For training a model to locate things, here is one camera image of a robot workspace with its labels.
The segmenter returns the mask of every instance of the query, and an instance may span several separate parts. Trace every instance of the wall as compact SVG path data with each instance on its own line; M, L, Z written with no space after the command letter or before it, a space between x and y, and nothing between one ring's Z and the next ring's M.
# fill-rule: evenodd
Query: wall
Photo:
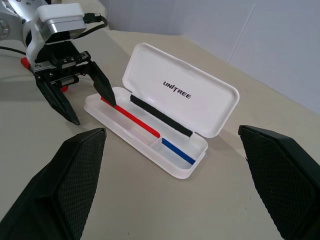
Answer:
M320 114L319 0L100 0L114 29L184 35Z

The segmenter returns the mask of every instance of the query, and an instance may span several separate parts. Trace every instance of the white plastic case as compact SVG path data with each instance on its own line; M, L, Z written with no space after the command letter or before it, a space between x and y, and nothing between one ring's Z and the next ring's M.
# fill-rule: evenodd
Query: white plastic case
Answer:
M188 178L206 154L208 143L200 135L217 136L240 98L233 86L146 43L135 47L122 81L128 90L113 88L117 105L159 132L160 138L103 102L99 94L88 96L84 109L179 179ZM191 137L135 105L131 94L191 130ZM164 145L163 138L194 163Z

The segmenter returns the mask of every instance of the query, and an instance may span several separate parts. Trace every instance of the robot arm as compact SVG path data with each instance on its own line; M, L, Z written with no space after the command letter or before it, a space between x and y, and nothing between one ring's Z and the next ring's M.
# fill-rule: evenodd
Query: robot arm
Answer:
M113 106L115 95L108 78L90 54L78 52L73 40L89 21L78 3L47 4L45 0L2 0L0 2L0 41L19 40L26 47L30 70L37 87L53 109L68 121L80 122L62 87L79 82L79 75L89 75L98 93ZM94 15L100 22L102 17Z

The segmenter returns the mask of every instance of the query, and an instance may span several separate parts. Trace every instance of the table surface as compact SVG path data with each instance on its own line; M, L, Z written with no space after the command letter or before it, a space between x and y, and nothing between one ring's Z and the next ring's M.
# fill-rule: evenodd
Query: table surface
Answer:
M261 201L237 131L246 124L294 138L318 163L320 118L181 36L98 31L75 41L113 86L134 46L146 42L236 87L240 102L193 174L176 179L110 130L96 195L82 240L280 240ZM23 49L17 42L1 45ZM103 127L83 109L92 81L66 93L80 126L50 108L20 55L0 52L0 219L29 180L72 136Z

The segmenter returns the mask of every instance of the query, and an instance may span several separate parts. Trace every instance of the case lid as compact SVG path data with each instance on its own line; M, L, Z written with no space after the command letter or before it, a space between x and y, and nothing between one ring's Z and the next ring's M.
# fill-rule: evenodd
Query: case lid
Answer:
M239 101L231 85L149 44L138 44L123 76L137 98L193 132L219 134Z

